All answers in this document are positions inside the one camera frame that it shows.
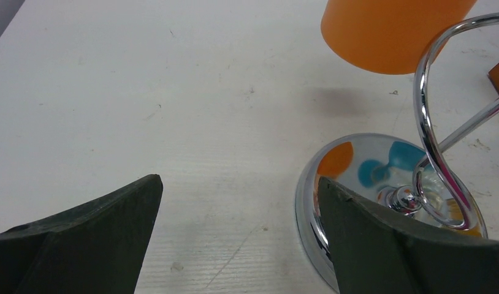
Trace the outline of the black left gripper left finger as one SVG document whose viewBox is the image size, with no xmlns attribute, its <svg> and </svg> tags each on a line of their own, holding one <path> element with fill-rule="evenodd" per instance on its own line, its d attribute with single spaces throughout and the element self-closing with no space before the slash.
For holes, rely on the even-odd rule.
<svg viewBox="0 0 499 294">
<path fill-rule="evenodd" d="M 147 175 L 0 233 L 0 293 L 134 293 L 162 193 Z"/>
</svg>

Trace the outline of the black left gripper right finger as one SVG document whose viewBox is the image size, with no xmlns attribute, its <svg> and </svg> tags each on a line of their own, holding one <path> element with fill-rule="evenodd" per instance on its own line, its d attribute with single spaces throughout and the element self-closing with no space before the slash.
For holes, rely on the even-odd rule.
<svg viewBox="0 0 499 294">
<path fill-rule="evenodd" d="M 410 219 L 320 178 L 341 293 L 499 293 L 499 241 Z"/>
</svg>

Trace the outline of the silver wire glass rack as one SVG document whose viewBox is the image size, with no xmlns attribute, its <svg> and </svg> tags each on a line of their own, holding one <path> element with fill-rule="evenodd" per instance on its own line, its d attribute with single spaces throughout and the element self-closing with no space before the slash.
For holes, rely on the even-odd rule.
<svg viewBox="0 0 499 294">
<path fill-rule="evenodd" d="M 428 103 L 430 66 L 438 51 L 460 33 L 499 25 L 499 12 L 463 20 L 430 43 L 414 74 L 413 102 L 422 146 L 390 135 L 362 133 L 325 145 L 307 164 L 297 185 L 295 215 L 300 239 L 320 276 L 338 287 L 318 200 L 320 178 L 332 179 L 356 194 L 410 219 L 489 239 L 481 211 L 443 153 L 499 113 L 499 98 L 443 141 L 435 137 Z"/>
</svg>

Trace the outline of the orange plastic wine glass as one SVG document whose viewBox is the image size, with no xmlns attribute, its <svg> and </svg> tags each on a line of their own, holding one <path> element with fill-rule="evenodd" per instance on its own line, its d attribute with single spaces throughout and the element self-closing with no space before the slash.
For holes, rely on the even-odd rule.
<svg viewBox="0 0 499 294">
<path fill-rule="evenodd" d="M 416 70 L 430 41 L 462 21 L 471 0 L 332 0 L 321 19 L 329 48 L 346 62 L 379 74 Z"/>
</svg>

